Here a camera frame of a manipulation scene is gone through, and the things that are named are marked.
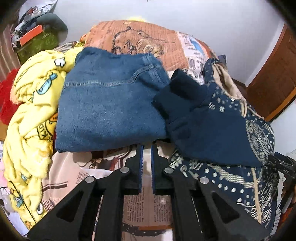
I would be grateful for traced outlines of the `right hand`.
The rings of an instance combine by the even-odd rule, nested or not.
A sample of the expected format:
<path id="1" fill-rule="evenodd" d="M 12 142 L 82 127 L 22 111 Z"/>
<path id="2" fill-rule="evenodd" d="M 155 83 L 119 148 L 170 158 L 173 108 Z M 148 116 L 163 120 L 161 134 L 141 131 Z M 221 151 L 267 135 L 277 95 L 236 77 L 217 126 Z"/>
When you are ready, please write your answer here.
<path id="1" fill-rule="evenodd" d="M 287 190 L 289 190 L 291 182 L 292 181 L 290 179 L 286 179 L 283 182 L 283 188 L 282 188 L 281 197 L 284 197 L 284 195 L 286 194 Z"/>

